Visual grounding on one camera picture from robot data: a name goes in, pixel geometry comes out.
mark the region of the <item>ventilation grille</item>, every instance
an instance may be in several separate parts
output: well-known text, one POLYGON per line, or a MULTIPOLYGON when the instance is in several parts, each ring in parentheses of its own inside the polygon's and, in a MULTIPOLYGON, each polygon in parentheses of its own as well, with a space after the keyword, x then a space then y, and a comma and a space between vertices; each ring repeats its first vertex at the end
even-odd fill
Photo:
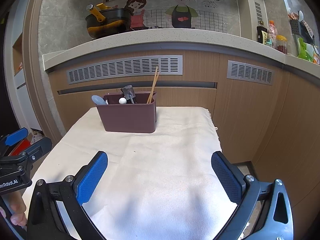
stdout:
POLYGON ((182 75, 182 56, 161 55, 109 60, 67 70, 67 77, 69 84, 75 84, 105 78, 154 75, 157 66, 160 67, 160 75, 182 75))
POLYGON ((246 63, 228 61, 227 78, 238 79, 249 82, 273 84, 274 71, 268 68, 258 67, 246 63))
POLYGON ((259 3, 254 2, 255 6, 256 6, 256 12, 257 12, 257 19, 258 19, 258 24, 260 23, 260 21, 263 21, 262 19, 262 14, 261 14, 261 6, 259 3))

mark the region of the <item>wall shelf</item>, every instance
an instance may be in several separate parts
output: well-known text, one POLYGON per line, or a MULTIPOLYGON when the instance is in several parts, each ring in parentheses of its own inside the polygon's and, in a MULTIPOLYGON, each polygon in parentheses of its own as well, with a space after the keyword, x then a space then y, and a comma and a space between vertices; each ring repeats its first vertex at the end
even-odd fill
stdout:
POLYGON ((22 34, 18 37, 15 43, 12 46, 12 57, 13 57, 13 70, 14 75, 18 74, 18 72, 23 68, 23 60, 22 60, 22 34))

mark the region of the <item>human hand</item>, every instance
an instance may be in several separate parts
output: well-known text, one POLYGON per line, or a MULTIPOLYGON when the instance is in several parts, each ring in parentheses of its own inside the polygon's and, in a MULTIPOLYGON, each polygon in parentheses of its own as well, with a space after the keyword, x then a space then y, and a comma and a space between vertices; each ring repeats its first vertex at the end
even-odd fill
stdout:
MULTIPOLYGON (((27 209, 20 192, 14 191, 12 193, 8 193, 8 200, 11 209, 14 211, 14 214, 10 217, 11 223, 15 226, 25 226, 27 223, 25 211, 27 209)), ((5 211, 0 207, 0 212, 2 216, 5 218, 5 211)))

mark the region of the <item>cartoon woman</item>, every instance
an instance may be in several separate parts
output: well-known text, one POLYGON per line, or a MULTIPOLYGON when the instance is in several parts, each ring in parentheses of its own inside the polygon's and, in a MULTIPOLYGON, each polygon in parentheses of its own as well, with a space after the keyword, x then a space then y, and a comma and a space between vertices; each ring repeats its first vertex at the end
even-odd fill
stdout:
POLYGON ((131 28, 133 29, 147 29, 143 24, 143 16, 146 15, 150 20, 150 25, 152 28, 155 27, 153 18, 151 17, 150 13, 143 9, 146 5, 147 0, 127 0, 127 4, 124 8, 129 9, 133 16, 131 16, 131 28))

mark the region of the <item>wooden chopsticks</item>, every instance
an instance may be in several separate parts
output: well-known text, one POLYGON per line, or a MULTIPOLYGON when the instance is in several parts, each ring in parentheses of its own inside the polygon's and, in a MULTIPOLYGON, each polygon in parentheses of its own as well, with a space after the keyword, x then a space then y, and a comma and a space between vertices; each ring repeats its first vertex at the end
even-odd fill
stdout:
POLYGON ((156 86, 156 83, 157 83, 157 80, 158 80, 159 74, 160 74, 160 71, 158 71, 158 66, 157 66, 157 67, 156 67, 155 76, 154 76, 154 78, 153 78, 152 89, 151 89, 151 92, 150 92, 149 98, 148 98, 148 100, 147 100, 147 104, 150 104, 150 103, 151 103, 151 101, 152 101, 153 90, 155 89, 155 86, 156 86))

